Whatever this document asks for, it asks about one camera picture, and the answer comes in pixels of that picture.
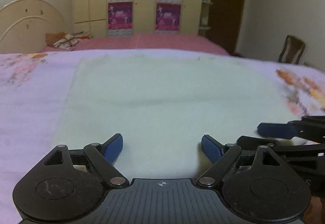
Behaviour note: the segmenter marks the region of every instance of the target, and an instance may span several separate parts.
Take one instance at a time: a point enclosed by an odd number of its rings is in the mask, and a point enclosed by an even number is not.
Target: gray ribbed plate
[[[108,192],[96,210],[71,223],[251,224],[230,212],[214,191],[196,188],[190,179],[135,179],[128,188]]]

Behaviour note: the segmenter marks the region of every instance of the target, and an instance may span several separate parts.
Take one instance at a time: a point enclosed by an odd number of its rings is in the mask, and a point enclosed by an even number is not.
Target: black circular motor housing
[[[69,221],[89,213],[102,199],[100,181],[74,169],[67,147],[60,148],[62,164],[45,165],[58,149],[53,149],[15,186],[13,201],[22,217],[43,222]]]
[[[225,202],[237,215],[256,223],[285,223],[302,216],[311,198],[308,185],[269,148],[276,165],[264,165],[264,150],[258,148],[251,169],[223,184]]]

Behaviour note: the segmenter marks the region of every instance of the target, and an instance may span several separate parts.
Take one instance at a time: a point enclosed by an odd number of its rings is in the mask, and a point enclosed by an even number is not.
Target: bed
[[[58,22],[52,29],[64,27]],[[200,151],[203,134],[226,144],[241,135],[257,136],[259,122],[284,123],[325,112],[324,73],[304,66],[231,57],[202,37],[138,34],[94,38],[62,51],[43,48],[34,38],[25,38],[28,45],[21,49],[14,39],[26,34],[11,33],[14,28],[4,30],[5,42],[0,42],[0,48],[5,47],[2,52],[7,53],[0,55],[3,223],[20,221],[12,190],[57,144],[82,148],[119,132],[125,147],[114,165],[129,180],[195,177],[211,165]],[[127,80],[127,85],[116,83],[121,80]],[[173,85],[166,89],[171,80]],[[103,101],[93,101],[103,96],[105,102],[110,101],[104,114],[96,112]],[[306,143],[299,138],[290,142]],[[320,223],[319,213],[308,217],[309,223]]]

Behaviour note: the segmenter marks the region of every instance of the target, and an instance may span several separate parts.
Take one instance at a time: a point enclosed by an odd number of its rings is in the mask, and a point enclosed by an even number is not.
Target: headboard
[[[46,32],[68,31],[59,11],[43,0],[16,0],[0,9],[0,54],[36,53]]]

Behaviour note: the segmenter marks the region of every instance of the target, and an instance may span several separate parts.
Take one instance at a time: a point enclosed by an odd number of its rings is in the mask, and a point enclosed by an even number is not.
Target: silver screw
[[[212,177],[205,176],[200,178],[199,182],[203,185],[208,186],[208,185],[212,185],[215,182],[215,180]]]
[[[226,146],[230,148],[230,147],[235,146],[235,144],[233,144],[233,143],[227,143]]]
[[[126,179],[124,177],[113,177],[110,179],[110,182],[113,184],[113,185],[122,185],[126,182]]]

